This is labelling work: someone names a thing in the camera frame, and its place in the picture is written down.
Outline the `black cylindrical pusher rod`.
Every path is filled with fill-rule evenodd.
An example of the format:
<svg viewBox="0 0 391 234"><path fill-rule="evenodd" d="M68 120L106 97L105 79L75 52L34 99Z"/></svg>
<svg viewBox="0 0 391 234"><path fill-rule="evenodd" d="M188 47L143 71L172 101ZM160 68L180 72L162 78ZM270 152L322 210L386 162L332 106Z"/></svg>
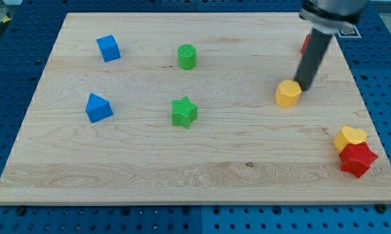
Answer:
<svg viewBox="0 0 391 234"><path fill-rule="evenodd" d="M299 83L302 91L311 87L332 37L332 34L311 30L309 44L294 76L294 81Z"/></svg>

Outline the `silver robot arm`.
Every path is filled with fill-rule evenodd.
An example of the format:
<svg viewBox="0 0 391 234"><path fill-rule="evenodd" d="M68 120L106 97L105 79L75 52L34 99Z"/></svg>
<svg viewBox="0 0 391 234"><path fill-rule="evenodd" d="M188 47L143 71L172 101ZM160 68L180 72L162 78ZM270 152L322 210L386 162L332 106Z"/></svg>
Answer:
<svg viewBox="0 0 391 234"><path fill-rule="evenodd" d="M312 28L294 76L302 91L311 87L333 35L352 32L367 4L367 0L303 1L299 17L309 21Z"/></svg>

